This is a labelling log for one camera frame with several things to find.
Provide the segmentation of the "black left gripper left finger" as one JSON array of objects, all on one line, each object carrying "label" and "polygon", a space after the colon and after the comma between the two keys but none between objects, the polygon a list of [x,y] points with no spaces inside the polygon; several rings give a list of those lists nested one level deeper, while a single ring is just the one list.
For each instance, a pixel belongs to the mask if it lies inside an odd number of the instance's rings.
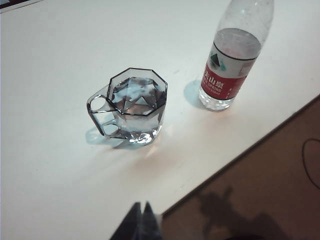
[{"label": "black left gripper left finger", "polygon": [[135,240],[138,235],[141,219],[141,203],[135,202],[110,237],[110,240]]}]

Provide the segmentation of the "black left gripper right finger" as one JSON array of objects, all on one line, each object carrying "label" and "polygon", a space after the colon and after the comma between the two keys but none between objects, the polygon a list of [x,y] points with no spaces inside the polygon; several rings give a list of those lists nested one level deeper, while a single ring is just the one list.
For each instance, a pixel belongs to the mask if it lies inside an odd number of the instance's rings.
[{"label": "black left gripper right finger", "polygon": [[163,236],[158,225],[157,218],[152,210],[150,203],[147,201],[142,214],[141,223],[142,240],[162,240]]}]

